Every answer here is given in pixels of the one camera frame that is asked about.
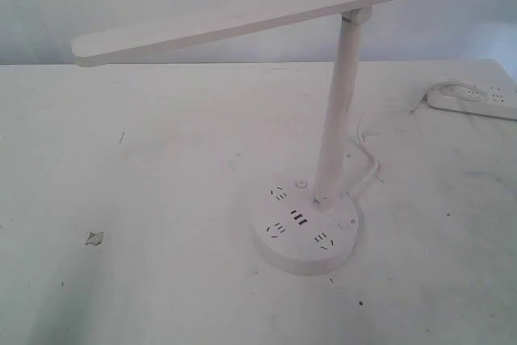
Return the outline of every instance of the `power strip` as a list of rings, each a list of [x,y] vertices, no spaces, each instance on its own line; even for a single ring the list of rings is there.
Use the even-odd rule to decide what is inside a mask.
[[[517,85],[513,82],[498,86],[441,82],[427,92],[427,102],[446,111],[517,120]]]

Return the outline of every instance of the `white cable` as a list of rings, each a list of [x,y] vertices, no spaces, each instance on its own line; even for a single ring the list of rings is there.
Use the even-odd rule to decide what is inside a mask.
[[[368,147],[366,146],[366,140],[364,139],[364,135],[363,135],[363,129],[362,129],[362,125],[363,125],[363,122],[365,121],[365,119],[371,115],[372,111],[375,111],[377,108],[381,108],[381,107],[397,107],[397,108],[402,108],[402,109],[405,109],[407,111],[409,111],[410,115],[413,114],[413,112],[415,112],[417,110],[417,108],[420,106],[420,103],[422,102],[422,100],[426,97],[427,93],[429,93],[431,90],[434,90],[434,89],[438,89],[442,86],[461,86],[461,87],[464,87],[468,90],[472,90],[476,93],[478,93],[479,95],[486,95],[486,92],[484,92],[483,90],[479,90],[476,88],[475,85],[470,85],[468,83],[465,83],[465,82],[461,82],[461,81],[457,81],[457,80],[454,80],[454,79],[450,79],[450,80],[447,80],[447,81],[443,81],[443,82],[437,82],[436,84],[433,84],[431,85],[427,90],[426,90],[426,93],[424,94],[424,96],[420,99],[420,101],[418,101],[418,104],[416,105],[416,107],[409,107],[407,105],[402,105],[402,104],[395,104],[395,103],[384,103],[384,104],[381,104],[379,106],[376,106],[376,107],[371,107],[370,109],[368,109],[366,111],[366,113],[363,115],[363,117],[361,117],[361,119],[359,120],[359,122],[357,123],[357,127],[356,127],[356,136],[357,136],[357,140],[359,142],[359,148],[368,156],[368,158],[372,161],[372,166],[370,167],[370,169],[368,170],[368,172],[363,176],[363,178],[356,184],[352,187],[351,190],[348,191],[348,195],[352,198],[356,198],[359,196],[359,194],[361,194],[363,192],[363,190],[366,188],[366,186],[368,185],[369,182],[371,182],[371,180],[373,179],[373,177],[376,176],[376,173],[377,171],[379,170],[380,168],[380,163],[379,163],[379,159],[377,159],[369,150],[368,150]],[[457,96],[458,99],[466,99],[466,98],[462,98],[461,96]]]

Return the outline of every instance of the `white wall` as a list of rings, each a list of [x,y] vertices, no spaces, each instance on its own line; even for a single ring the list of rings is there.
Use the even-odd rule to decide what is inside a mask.
[[[0,63],[68,63],[74,35],[243,1],[0,0]],[[402,0],[375,8],[363,58],[495,57],[517,77],[516,25],[517,0]],[[135,61],[329,61],[337,34],[327,18]]]

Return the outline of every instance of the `table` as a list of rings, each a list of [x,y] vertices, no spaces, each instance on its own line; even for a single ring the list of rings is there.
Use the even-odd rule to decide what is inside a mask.
[[[512,83],[494,61],[361,63],[354,253],[303,277],[255,252],[246,189],[314,171],[331,71],[0,66],[0,343],[516,343],[517,123],[385,105]]]

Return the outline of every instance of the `desk lamp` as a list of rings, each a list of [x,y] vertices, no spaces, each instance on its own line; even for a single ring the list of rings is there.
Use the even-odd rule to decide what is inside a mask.
[[[256,192],[256,201],[250,202],[254,245],[265,260],[293,274],[317,275],[343,265],[355,245],[357,210],[351,197],[340,192],[348,109],[359,64],[361,25],[370,18],[373,5],[389,1],[278,0],[264,8],[226,9],[93,32],[74,39],[72,51],[77,65],[97,66],[123,61],[129,53],[186,48],[341,15],[314,181],[284,176]]]

